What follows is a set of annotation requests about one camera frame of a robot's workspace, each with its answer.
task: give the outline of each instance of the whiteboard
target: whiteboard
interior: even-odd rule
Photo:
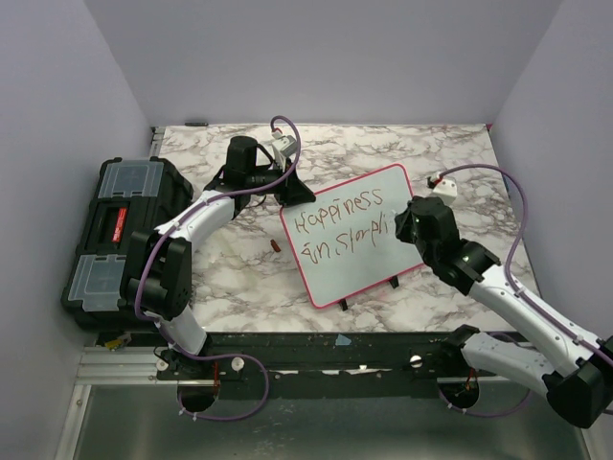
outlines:
[[[422,264],[413,244],[396,239],[395,214],[413,193],[400,164],[316,193],[281,210],[294,258],[316,308],[327,307]]]

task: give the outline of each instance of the toolbox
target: toolbox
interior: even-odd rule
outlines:
[[[193,187],[171,162],[114,158],[102,164],[61,304],[85,330],[146,330],[119,295],[135,230],[152,230],[192,203]]]

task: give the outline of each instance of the wall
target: wall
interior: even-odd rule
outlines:
[[[491,132],[530,200],[526,244],[543,296],[605,338],[613,334],[612,22],[610,0],[566,0]]]
[[[561,0],[86,0],[154,125],[493,121]]]
[[[67,281],[100,164],[150,131],[81,0],[0,16],[0,457],[53,458],[85,336]]]

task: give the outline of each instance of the gray organizer lid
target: gray organizer lid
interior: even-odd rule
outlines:
[[[84,311],[118,311],[124,264],[118,254],[80,256],[68,300],[82,300]]]
[[[98,198],[157,196],[164,164],[149,160],[124,160],[106,167]]]

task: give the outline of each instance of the marble pattern tabletop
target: marble pattern tabletop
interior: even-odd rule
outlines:
[[[496,164],[486,127],[301,125],[299,177],[316,192],[391,163],[406,168],[415,195],[428,193],[425,178],[465,163]],[[264,125],[168,127],[160,156],[169,159],[201,191],[225,162],[230,138],[247,135],[269,147]],[[482,243],[505,260],[517,231],[502,178],[496,172],[454,174],[453,205],[463,238]],[[252,204],[259,197],[254,197]],[[275,240],[281,252],[270,244]],[[513,273],[528,288],[534,278],[523,246]],[[292,256],[269,196],[217,230],[193,257],[192,306],[210,332],[445,332],[462,324],[485,331],[511,327],[477,302],[436,278],[424,266],[399,276],[400,287],[373,287],[338,306],[317,310]]]

